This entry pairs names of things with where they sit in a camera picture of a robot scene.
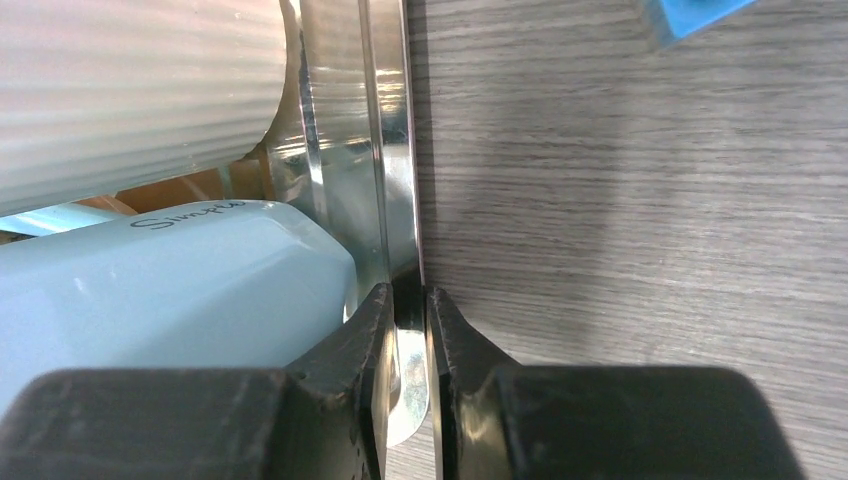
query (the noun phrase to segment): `gray wooden table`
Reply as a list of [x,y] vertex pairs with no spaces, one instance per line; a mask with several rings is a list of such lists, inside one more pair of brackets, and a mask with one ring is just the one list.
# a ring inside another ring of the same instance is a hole
[[848,2],[658,54],[629,0],[409,2],[429,282],[521,361],[737,368],[848,478]]

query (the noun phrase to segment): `ribbed container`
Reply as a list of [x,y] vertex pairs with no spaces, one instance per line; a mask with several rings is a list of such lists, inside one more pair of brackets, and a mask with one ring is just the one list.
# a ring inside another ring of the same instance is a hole
[[241,158],[277,111],[279,0],[0,0],[0,216]]

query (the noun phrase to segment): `blue box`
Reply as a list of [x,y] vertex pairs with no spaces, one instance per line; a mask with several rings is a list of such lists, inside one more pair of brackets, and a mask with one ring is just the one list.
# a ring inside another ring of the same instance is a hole
[[642,19],[660,47],[667,47],[721,20],[754,0],[637,0]]

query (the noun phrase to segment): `light blue object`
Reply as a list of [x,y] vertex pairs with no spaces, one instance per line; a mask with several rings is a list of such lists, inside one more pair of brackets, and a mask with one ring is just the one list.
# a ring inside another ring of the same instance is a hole
[[76,203],[65,203],[2,217],[0,218],[0,230],[41,237],[124,217],[126,215],[116,212],[86,207]]
[[181,205],[0,246],[0,417],[56,369],[284,366],[355,302],[350,254],[276,202]]
[[754,0],[639,0],[642,16],[660,46],[692,35]]

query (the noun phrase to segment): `white ribbed cup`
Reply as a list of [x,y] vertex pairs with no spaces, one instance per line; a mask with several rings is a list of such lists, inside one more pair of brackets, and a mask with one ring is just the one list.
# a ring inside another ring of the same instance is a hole
[[285,62],[278,0],[0,0],[0,216],[241,158]]

